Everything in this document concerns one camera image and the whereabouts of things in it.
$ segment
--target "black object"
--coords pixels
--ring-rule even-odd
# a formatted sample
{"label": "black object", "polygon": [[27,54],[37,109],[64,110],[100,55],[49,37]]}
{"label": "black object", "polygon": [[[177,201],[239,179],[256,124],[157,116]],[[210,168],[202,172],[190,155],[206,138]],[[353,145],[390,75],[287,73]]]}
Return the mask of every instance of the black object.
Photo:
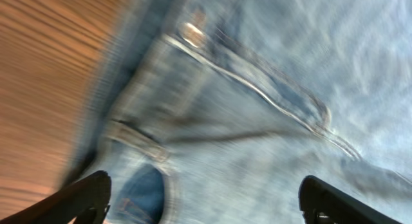
{"label": "black object", "polygon": [[111,180],[104,171],[75,182],[0,224],[101,224],[109,210]]}
{"label": "black object", "polygon": [[315,176],[302,181],[299,206],[306,224],[399,223]]}

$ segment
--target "button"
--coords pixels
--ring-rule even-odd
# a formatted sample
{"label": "button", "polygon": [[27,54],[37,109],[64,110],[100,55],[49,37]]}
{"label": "button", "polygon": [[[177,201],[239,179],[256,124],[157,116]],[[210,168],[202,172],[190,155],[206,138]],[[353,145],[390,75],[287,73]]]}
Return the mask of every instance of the button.
{"label": "button", "polygon": [[205,34],[191,23],[184,24],[181,35],[185,41],[195,48],[199,48],[205,42]]}

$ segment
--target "brown wood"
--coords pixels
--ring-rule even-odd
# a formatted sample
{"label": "brown wood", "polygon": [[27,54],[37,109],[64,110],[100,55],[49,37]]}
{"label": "brown wood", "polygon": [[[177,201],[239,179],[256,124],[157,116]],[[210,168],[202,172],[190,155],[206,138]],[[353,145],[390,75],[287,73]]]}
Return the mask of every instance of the brown wood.
{"label": "brown wood", "polygon": [[125,0],[0,0],[0,219],[53,193]]}

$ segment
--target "faded denim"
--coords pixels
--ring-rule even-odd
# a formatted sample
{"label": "faded denim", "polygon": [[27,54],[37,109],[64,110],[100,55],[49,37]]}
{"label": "faded denim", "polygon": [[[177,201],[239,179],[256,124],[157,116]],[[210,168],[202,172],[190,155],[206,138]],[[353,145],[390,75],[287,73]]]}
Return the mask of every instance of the faded denim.
{"label": "faded denim", "polygon": [[111,222],[302,223],[312,174],[412,223],[412,0],[129,1],[73,163]]}

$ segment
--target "light blue denim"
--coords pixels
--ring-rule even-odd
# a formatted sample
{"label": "light blue denim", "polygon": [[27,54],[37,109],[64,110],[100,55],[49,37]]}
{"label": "light blue denim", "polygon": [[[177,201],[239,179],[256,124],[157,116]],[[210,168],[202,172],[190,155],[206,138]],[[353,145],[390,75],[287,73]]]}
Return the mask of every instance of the light blue denim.
{"label": "light blue denim", "polygon": [[129,1],[73,164],[111,222],[303,223],[312,174],[412,223],[412,0]]}

